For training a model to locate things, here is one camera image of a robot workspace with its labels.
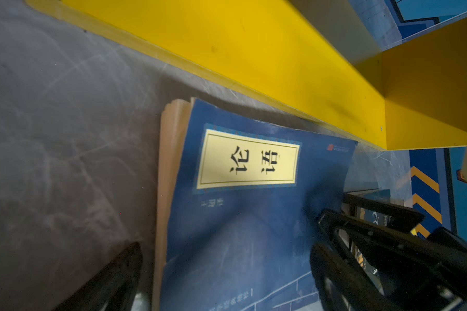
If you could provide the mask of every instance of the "blue book cover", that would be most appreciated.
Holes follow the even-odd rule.
[[[340,210],[353,140],[195,100],[168,222],[162,311],[298,310],[319,300],[315,217]]]

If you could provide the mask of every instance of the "yellow label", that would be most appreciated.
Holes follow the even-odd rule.
[[[207,129],[197,189],[296,183],[299,145]]]

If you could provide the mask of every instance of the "publisher logo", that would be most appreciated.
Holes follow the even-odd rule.
[[[334,145],[330,144],[330,145],[327,147],[327,150],[328,150],[328,151],[348,152],[348,151],[349,151],[349,148],[334,146]]]

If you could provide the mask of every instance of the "yellow shelf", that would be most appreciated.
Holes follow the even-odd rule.
[[[382,53],[388,149],[467,145],[467,17]]]
[[[467,135],[458,137],[459,133],[449,128],[450,140],[415,140],[415,135],[410,135],[410,144],[399,138],[409,126],[399,117],[409,118],[417,112],[405,110],[396,99],[385,100],[286,0],[27,3],[377,149],[408,149],[427,142],[431,142],[427,147],[467,143]],[[384,71],[392,77],[396,67],[388,64],[384,67],[392,69]],[[393,90],[386,84],[383,87]],[[403,109],[401,114],[392,108],[395,105],[398,111]],[[424,114],[417,118],[422,121]]]

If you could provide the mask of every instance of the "black device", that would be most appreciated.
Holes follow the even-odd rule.
[[[437,228],[427,239],[410,231],[424,216],[402,206],[346,194],[343,202],[391,216],[386,227],[324,210],[310,264],[325,311],[467,310],[467,242]],[[345,245],[340,230],[347,233]],[[349,250],[354,243],[380,273],[383,294]]]
[[[130,311],[141,268],[142,251],[134,242],[54,311],[99,311],[104,307],[104,311]]]

